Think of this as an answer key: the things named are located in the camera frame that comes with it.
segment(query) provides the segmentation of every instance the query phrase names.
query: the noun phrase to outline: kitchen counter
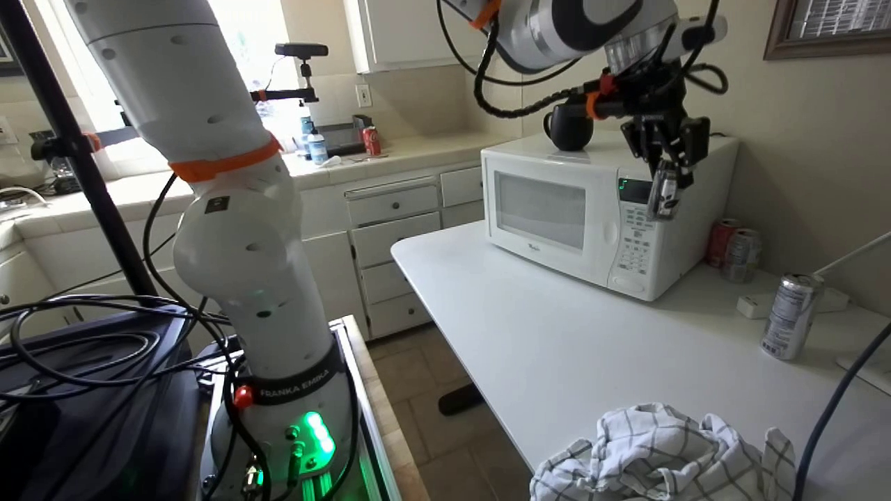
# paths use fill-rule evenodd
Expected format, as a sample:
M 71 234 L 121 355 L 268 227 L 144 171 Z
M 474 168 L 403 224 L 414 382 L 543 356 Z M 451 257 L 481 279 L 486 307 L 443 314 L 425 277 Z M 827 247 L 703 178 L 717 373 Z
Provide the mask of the kitchen counter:
M 816 314 L 791 366 L 759 352 L 763 320 L 734 313 L 738 296 L 773 292 L 771 277 L 730 285 L 695 267 L 639 303 L 483 242 L 481 224 L 400 240 L 393 257 L 531 470 L 631 403 L 721 414 L 756 449 L 780 428 L 802 453 L 840 382 L 837 356 L 887 323 L 858 307 Z M 855 382 L 816 449 L 808 499 L 891 499 L 887 444 L 891 398 Z
M 451 135 L 451 136 L 398 136 L 383 146 L 378 160 L 345 156 L 325 165 L 301 161 L 293 153 L 284 153 L 284 165 L 298 190 L 315 190 L 329 183 L 352 183 L 378 176 L 411 172 L 433 165 L 469 165 L 479 161 L 479 151 L 496 142 L 506 142 L 500 135 Z M 132 176 L 109 181 L 109 196 L 116 203 L 121 221 L 144 221 L 151 203 L 162 193 L 166 172 Z M 181 215 L 192 202 L 192 190 L 183 181 L 174 181 L 162 215 Z M 0 246 L 20 240 L 34 240 L 45 234 L 94 229 L 94 215 L 84 196 L 53 199 L 45 210 L 31 210 L 27 218 L 11 224 L 13 231 L 2 231 Z

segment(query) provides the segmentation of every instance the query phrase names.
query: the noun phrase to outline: tile floor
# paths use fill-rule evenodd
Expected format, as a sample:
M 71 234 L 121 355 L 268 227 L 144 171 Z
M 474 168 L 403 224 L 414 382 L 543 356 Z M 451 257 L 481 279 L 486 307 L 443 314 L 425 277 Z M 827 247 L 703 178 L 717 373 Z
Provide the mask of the tile floor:
M 524 501 L 528 467 L 481 403 L 443 417 L 437 398 L 468 382 L 433 325 L 371 345 L 432 501 Z

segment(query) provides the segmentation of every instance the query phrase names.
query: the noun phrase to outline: aluminum can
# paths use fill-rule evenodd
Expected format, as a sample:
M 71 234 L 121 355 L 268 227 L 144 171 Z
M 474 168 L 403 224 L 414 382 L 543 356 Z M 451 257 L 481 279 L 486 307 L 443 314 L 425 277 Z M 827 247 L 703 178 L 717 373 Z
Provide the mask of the aluminum can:
M 792 362 L 804 349 L 817 296 L 817 282 L 783 277 L 759 345 Z
M 730 236 L 739 229 L 738 221 L 733 218 L 721 218 L 712 224 L 710 234 L 707 234 L 707 247 L 703 247 L 703 266 L 710 267 L 724 267 L 724 253 L 730 246 Z
M 759 234 L 755 229 L 734 229 L 721 263 L 726 282 L 752 282 L 759 263 Z
M 375 125 L 361 128 L 361 146 L 368 156 L 382 156 L 382 136 Z

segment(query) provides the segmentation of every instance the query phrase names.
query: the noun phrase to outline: crumpled cloth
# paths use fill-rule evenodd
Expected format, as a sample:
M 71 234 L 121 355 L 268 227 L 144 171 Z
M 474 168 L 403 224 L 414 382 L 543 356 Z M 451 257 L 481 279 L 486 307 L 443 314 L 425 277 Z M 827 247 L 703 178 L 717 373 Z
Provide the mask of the crumpled cloth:
M 777 428 L 756 452 L 717 414 L 689 420 L 664 403 L 639 403 L 602 414 L 592 440 L 543 462 L 528 499 L 787 501 L 792 462 L 792 445 Z

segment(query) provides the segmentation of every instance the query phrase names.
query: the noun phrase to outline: microwave door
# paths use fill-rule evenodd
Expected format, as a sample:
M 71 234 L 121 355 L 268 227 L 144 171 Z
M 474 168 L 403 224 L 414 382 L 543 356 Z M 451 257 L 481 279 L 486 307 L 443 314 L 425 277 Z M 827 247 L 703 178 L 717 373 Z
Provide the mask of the microwave door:
M 604 172 L 490 172 L 486 234 L 496 246 L 604 285 L 614 257 L 614 188 Z

